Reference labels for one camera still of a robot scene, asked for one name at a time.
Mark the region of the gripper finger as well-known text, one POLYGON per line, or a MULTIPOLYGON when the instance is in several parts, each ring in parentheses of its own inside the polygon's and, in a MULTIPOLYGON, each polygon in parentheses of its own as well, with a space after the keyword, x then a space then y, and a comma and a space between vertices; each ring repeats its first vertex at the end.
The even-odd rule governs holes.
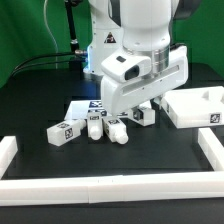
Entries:
POLYGON ((132 109, 132 118, 137 121, 141 119, 141 111, 137 107, 132 109))
POLYGON ((153 102, 159 107, 159 109, 162 109, 162 98, 162 96, 158 96, 153 99, 153 102))

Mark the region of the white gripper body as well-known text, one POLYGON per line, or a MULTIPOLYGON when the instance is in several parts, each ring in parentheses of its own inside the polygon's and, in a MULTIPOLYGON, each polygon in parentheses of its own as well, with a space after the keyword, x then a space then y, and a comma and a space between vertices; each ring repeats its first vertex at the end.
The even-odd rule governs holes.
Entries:
MULTIPOLYGON (((140 56, 127 53, 122 49, 113 54, 140 56)), ((152 59, 151 65, 152 69, 148 74, 124 83, 110 78, 103 72, 101 102, 108 113, 117 115, 125 112, 185 84, 188 79, 187 47, 180 45, 169 53, 167 68, 154 71, 152 59)))

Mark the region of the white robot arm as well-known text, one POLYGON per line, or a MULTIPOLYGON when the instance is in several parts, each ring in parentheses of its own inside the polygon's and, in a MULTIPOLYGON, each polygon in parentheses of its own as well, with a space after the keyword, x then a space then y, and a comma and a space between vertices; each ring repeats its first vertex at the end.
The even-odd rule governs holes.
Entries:
POLYGON ((101 102, 126 112, 188 79, 187 47, 172 40, 172 24, 202 0, 88 0, 92 42, 85 76, 101 81, 101 102))

